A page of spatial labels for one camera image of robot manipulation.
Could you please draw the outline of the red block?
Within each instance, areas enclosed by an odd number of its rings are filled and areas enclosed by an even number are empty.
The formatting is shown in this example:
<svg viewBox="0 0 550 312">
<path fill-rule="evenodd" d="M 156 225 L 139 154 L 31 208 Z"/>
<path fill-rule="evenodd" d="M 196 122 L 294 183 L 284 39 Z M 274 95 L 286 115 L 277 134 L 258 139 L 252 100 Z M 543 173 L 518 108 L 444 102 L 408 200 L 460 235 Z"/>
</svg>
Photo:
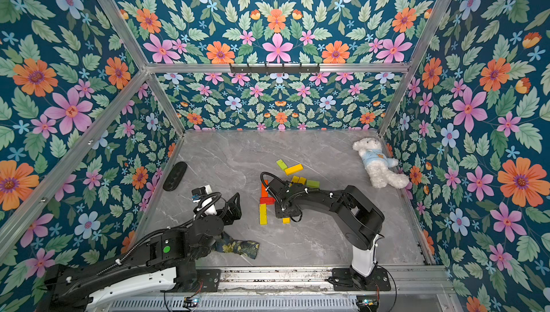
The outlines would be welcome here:
<svg viewBox="0 0 550 312">
<path fill-rule="evenodd" d="M 274 205 L 276 202 L 276 199 L 273 197 L 260 197 L 259 204 L 260 205 Z"/>
</svg>

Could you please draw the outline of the orange block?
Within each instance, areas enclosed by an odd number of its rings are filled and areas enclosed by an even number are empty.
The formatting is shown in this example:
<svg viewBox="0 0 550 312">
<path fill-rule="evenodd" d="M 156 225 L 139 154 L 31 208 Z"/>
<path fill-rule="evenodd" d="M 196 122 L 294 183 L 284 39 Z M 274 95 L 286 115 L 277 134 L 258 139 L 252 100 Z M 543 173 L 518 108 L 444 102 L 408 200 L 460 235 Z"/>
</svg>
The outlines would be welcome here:
<svg viewBox="0 0 550 312">
<path fill-rule="evenodd" d="M 267 192 L 266 188 L 267 188 L 267 181 L 266 180 L 262 180 L 262 193 L 261 193 L 261 198 L 268 198 L 269 197 L 269 193 Z"/>
</svg>

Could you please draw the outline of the lime green block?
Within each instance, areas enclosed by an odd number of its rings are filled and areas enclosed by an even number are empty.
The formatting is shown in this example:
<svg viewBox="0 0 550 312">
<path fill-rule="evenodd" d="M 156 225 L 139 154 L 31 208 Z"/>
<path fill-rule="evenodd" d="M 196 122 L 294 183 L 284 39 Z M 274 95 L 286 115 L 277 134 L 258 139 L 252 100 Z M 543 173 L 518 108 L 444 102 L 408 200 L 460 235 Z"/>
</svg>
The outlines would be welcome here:
<svg viewBox="0 0 550 312">
<path fill-rule="evenodd" d="M 288 168 L 288 166 L 286 165 L 284 160 L 277 160 L 276 163 L 277 163 L 278 167 L 283 171 L 285 171 Z"/>
<path fill-rule="evenodd" d="M 319 189 L 320 183 L 319 183 L 319 181 L 308 180 L 306 182 L 306 186 L 309 187 L 309 188 L 312 188 L 312 189 Z"/>
</svg>

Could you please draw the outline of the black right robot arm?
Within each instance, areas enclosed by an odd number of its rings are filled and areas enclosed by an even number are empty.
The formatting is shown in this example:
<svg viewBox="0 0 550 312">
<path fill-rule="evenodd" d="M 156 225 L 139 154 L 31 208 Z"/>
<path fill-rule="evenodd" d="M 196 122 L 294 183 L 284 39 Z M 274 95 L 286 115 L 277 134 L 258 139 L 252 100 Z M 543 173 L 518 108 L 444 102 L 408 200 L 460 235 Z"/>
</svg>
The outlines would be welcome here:
<svg viewBox="0 0 550 312">
<path fill-rule="evenodd" d="M 378 265 L 376 249 L 383 238 L 385 216 L 358 188 L 321 190 L 278 177 L 264 180 L 262 189 L 274 199 L 276 217 L 298 223 L 304 210 L 332 217 L 345 239 L 352 245 L 351 269 L 366 278 Z"/>
</svg>

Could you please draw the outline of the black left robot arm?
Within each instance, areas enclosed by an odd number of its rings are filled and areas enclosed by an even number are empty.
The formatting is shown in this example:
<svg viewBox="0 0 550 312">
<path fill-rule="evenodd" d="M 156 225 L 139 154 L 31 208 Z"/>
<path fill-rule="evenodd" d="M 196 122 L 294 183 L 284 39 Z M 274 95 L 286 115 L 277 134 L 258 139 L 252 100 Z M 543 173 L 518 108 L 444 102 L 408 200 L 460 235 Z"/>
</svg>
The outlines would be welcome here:
<svg viewBox="0 0 550 312">
<path fill-rule="evenodd" d="M 78 268 L 49 268 L 37 311 L 94 311 L 141 293 L 201 290 L 196 261 L 209 255 L 225 226 L 242 216 L 239 194 L 207 214 L 221 199 L 220 193 L 204 196 L 192 219 L 150 232 L 118 257 Z"/>
</svg>

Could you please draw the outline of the dark floral cloth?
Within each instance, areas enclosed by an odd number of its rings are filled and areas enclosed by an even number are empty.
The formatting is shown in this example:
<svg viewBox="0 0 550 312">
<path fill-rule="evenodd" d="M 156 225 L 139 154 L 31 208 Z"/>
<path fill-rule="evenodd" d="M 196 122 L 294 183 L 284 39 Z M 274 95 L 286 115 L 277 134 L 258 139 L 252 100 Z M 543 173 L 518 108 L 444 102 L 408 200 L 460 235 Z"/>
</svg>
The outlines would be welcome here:
<svg viewBox="0 0 550 312">
<path fill-rule="evenodd" d="M 217 253 L 234 253 L 256 259 L 260 244 L 253 240 L 236 240 L 228 233 L 223 232 L 212 245 L 212 250 Z"/>
</svg>

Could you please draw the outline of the black oval pad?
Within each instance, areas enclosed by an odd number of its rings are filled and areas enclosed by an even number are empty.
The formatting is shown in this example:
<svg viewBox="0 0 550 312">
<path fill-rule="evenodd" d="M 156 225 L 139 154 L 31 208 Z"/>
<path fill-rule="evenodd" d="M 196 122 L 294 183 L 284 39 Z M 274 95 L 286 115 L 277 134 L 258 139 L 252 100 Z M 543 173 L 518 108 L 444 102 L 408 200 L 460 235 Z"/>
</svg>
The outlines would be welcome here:
<svg viewBox="0 0 550 312">
<path fill-rule="evenodd" d="M 183 176 L 186 174 L 188 164 L 186 162 L 177 162 L 174 164 L 168 176 L 163 183 L 163 189 L 166 192 L 174 191 L 181 183 Z"/>
</svg>

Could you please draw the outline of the white teddy bear blue shirt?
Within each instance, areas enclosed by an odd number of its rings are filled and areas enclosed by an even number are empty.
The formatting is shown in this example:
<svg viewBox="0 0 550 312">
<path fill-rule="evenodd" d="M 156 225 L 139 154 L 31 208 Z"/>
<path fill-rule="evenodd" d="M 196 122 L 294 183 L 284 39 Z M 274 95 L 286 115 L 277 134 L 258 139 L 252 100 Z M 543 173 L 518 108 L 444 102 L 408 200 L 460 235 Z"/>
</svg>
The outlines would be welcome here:
<svg viewBox="0 0 550 312">
<path fill-rule="evenodd" d="M 382 189 L 389 185 L 395 189 L 404 189 L 410 183 L 407 175 L 392 171 L 392 168 L 398 166 L 398 160 L 383 153 L 379 140 L 367 137 L 356 141 L 352 148 L 359 154 L 374 188 Z"/>
</svg>

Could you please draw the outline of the white ventilation grille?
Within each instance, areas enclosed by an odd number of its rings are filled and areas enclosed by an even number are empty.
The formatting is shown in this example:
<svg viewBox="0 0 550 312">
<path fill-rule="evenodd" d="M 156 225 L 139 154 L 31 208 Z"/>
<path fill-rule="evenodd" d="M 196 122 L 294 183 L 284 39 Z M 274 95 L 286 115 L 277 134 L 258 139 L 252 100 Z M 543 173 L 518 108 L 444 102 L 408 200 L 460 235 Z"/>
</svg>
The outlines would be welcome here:
<svg viewBox="0 0 550 312">
<path fill-rule="evenodd" d="M 358 311 L 353 296 L 147 296 L 107 303 L 90 311 Z"/>
</svg>

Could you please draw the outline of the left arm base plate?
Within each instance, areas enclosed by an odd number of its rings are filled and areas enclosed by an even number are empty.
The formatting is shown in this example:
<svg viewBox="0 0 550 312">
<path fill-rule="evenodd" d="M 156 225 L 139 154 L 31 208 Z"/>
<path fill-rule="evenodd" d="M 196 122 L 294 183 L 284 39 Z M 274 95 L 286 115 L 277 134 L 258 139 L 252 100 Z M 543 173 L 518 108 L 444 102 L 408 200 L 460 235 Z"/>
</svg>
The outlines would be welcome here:
<svg viewBox="0 0 550 312">
<path fill-rule="evenodd" d="M 171 293 L 213 293 L 217 292 L 221 281 L 219 269 L 176 269 L 175 286 Z"/>
</svg>

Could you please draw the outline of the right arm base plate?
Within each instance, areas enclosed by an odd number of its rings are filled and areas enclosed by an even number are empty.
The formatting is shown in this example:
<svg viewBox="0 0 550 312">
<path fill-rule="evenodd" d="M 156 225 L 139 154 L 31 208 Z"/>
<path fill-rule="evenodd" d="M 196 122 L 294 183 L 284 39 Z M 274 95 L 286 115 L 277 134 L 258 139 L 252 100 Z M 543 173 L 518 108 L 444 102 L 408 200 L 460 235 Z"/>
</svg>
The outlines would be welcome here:
<svg viewBox="0 0 550 312">
<path fill-rule="evenodd" d="M 388 272 L 376 267 L 368 276 L 361 276 L 352 268 L 334 268 L 327 282 L 333 285 L 335 291 L 381 291 L 392 289 L 392 280 Z"/>
</svg>

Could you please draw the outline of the black hook rail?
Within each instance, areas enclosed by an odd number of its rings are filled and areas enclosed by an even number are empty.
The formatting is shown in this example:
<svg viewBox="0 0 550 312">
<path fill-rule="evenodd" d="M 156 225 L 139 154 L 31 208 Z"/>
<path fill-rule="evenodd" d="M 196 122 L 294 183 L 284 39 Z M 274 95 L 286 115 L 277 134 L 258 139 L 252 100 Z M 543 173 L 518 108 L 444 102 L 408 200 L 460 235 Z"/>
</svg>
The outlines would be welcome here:
<svg viewBox="0 0 550 312">
<path fill-rule="evenodd" d="M 230 64 L 232 74 L 317 74 L 319 64 Z"/>
</svg>

